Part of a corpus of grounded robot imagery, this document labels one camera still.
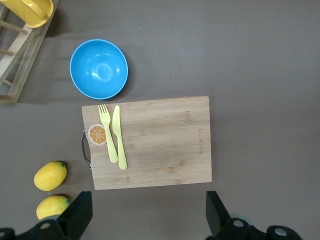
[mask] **bowl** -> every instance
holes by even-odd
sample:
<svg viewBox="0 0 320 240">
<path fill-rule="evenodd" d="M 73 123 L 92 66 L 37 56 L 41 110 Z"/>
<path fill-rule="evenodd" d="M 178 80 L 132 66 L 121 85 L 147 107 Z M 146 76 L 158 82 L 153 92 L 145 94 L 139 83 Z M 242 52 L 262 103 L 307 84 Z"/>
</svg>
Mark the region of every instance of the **bowl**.
<svg viewBox="0 0 320 240">
<path fill-rule="evenodd" d="M 123 89 L 128 78 L 124 54 L 103 39 L 91 39 L 79 45 L 69 67 L 76 88 L 92 99 L 112 98 Z"/>
</svg>

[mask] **yellow mug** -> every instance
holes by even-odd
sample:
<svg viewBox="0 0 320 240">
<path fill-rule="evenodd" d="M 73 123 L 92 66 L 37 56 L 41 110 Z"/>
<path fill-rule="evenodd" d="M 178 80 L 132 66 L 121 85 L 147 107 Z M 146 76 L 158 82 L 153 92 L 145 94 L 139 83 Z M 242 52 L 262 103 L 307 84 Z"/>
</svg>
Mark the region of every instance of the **yellow mug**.
<svg viewBox="0 0 320 240">
<path fill-rule="evenodd" d="M 0 0 L 0 2 L 25 21 L 30 28 L 45 24 L 54 11 L 51 0 Z"/>
</svg>

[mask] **mug handle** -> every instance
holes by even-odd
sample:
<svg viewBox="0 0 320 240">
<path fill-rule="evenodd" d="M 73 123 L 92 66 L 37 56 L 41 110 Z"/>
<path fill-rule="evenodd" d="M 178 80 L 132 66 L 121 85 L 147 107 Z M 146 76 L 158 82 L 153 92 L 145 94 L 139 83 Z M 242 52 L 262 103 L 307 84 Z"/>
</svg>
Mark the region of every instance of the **mug handle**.
<svg viewBox="0 0 320 240">
<path fill-rule="evenodd" d="M 48 14 L 43 11 L 34 1 L 32 0 L 21 0 L 25 5 L 32 9 L 41 19 L 48 19 Z"/>
<path fill-rule="evenodd" d="M 86 130 L 83 129 L 83 135 L 82 135 L 82 138 L 81 138 L 82 153 L 83 153 L 83 158 L 84 158 L 84 160 L 86 161 L 86 163 L 89 165 L 89 168 L 91 169 L 91 163 L 90 163 L 90 161 L 88 160 L 87 155 L 86 155 L 86 151 L 85 151 L 85 143 L 84 143 L 85 138 L 87 138 L 87 136 L 86 136 Z"/>
</svg>

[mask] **tableware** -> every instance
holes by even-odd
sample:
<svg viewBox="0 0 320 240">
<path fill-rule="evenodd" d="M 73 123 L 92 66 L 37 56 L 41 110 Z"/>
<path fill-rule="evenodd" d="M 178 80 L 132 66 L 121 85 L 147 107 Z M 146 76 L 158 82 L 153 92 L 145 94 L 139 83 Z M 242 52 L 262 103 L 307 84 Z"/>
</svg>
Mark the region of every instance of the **tableware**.
<svg viewBox="0 0 320 240">
<path fill-rule="evenodd" d="M 92 99 L 118 94 L 128 78 L 124 54 L 113 43 L 92 39 L 76 48 L 70 60 L 70 75 L 76 88 Z"/>
<path fill-rule="evenodd" d="M 99 105 L 98 108 L 99 108 L 100 120 L 104 126 L 104 131 L 106 136 L 106 145 L 108 148 L 110 162 L 116 163 L 118 162 L 118 155 L 117 155 L 116 147 L 110 132 L 110 122 L 111 122 L 110 114 L 108 112 L 106 105 L 104 104 Z"/>
<path fill-rule="evenodd" d="M 54 4 L 50 0 L 0 0 L 0 2 L 30 28 L 45 24 L 54 11 Z"/>
<path fill-rule="evenodd" d="M 88 141 L 96 190 L 207 183 L 212 180 L 210 108 L 207 96 L 106 104 L 120 106 L 128 167 L 106 161 L 108 150 Z M 100 122 L 97 105 L 82 107 L 84 129 Z M 116 136 L 111 132 L 117 148 Z"/>
<path fill-rule="evenodd" d="M 113 110 L 112 131 L 116 135 L 116 139 L 117 139 L 119 167 L 120 167 L 120 169 L 125 170 L 125 169 L 127 169 L 128 164 L 127 164 L 124 144 L 122 141 L 119 105 L 115 106 L 114 110 Z"/>
</svg>

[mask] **knife handle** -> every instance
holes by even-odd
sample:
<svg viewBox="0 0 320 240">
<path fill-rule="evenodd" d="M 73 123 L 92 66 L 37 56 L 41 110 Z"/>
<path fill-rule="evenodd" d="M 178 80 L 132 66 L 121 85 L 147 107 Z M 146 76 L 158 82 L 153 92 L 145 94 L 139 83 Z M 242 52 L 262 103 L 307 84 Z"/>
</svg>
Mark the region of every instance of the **knife handle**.
<svg viewBox="0 0 320 240">
<path fill-rule="evenodd" d="M 124 144 L 122 142 L 122 137 L 117 137 L 118 142 L 118 158 L 119 158 L 119 168 L 125 170 L 128 167 L 126 153 L 124 149 Z"/>
<path fill-rule="evenodd" d="M 118 155 L 117 155 L 114 141 L 112 140 L 110 128 L 107 127 L 104 130 L 105 130 L 105 135 L 106 135 L 106 145 L 108 148 L 109 158 L 110 158 L 110 161 L 113 164 L 115 164 L 116 162 L 118 162 Z"/>
</svg>

